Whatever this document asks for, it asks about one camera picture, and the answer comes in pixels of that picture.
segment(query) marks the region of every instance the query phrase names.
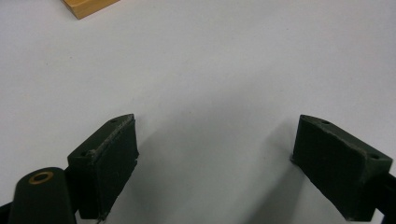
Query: white surface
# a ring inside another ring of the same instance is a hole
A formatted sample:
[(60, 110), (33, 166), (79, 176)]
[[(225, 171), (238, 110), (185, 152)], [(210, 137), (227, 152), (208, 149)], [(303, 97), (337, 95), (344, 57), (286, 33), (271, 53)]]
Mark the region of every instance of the white surface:
[(81, 21), (0, 1), (0, 203), (135, 113), (141, 157), (107, 223), (346, 223), (289, 162), (297, 122), (396, 158), (395, 22), (393, 0), (124, 0)]

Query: wooden block corner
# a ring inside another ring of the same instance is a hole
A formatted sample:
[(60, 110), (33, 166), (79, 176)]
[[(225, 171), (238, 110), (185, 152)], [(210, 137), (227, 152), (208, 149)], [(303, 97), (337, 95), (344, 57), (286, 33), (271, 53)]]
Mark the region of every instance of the wooden block corner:
[(80, 20), (118, 1), (120, 0), (64, 0), (64, 4)]

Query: black mechanical part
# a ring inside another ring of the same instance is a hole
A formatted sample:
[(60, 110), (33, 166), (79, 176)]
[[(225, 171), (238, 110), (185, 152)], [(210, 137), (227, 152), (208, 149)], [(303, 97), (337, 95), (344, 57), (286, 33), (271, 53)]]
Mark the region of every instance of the black mechanical part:
[(300, 116), (292, 161), (349, 221), (370, 221), (378, 208), (394, 224), (392, 159), (324, 119)]
[(134, 115), (111, 119), (68, 156), (69, 167), (45, 168), (20, 180), (0, 224), (75, 224), (104, 220), (137, 165)]
[(76, 223), (62, 169), (37, 170), (18, 182), (9, 224), (22, 223)]

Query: brass ring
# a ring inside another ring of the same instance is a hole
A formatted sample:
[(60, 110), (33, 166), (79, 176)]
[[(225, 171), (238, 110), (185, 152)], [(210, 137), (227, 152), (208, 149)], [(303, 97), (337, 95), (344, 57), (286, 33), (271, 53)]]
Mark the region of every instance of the brass ring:
[(49, 181), (52, 177), (53, 177), (53, 172), (51, 172), (51, 171), (41, 172), (41, 173), (32, 175), (32, 177), (30, 177), (30, 179), (29, 179), (29, 184), (39, 185), (39, 184)]

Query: white table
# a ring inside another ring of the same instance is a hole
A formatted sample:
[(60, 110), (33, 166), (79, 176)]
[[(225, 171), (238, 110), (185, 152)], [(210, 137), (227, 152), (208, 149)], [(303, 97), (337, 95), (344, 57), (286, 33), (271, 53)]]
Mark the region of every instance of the white table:
[(135, 113), (141, 156), (107, 223), (347, 223), (289, 161), (297, 122), (396, 159), (395, 22), (393, 0), (124, 0), (81, 21), (1, 1), (0, 204)]

